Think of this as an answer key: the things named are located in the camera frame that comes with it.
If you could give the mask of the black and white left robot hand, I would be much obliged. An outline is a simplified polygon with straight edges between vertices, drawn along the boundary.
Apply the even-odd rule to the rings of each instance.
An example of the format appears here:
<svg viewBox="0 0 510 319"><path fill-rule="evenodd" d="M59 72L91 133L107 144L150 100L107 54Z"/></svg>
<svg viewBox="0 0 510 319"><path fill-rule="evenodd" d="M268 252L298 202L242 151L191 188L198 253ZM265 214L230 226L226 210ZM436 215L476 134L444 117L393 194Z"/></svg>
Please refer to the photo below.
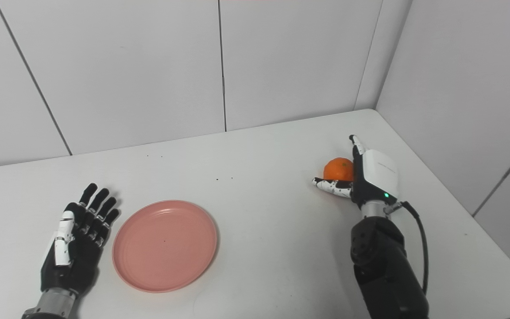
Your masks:
<svg viewBox="0 0 510 319"><path fill-rule="evenodd" d="M64 209L41 267L41 292L64 289L84 295L98 275L98 263L113 222L120 215L107 188L89 184L79 201Z"/></svg>

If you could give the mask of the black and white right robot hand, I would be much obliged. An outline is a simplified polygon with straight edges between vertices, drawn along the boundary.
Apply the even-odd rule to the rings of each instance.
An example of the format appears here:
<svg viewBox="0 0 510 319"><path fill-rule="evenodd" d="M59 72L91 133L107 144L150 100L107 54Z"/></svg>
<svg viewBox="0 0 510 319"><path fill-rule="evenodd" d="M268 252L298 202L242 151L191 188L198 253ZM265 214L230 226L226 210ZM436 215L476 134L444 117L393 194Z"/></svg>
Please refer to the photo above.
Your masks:
<svg viewBox="0 0 510 319"><path fill-rule="evenodd" d="M315 177L312 183L324 192L350 198L364 216L384 216L387 208L398 202L398 167L386 154L367 148L357 135L350 135L349 140L353 181Z"/></svg>

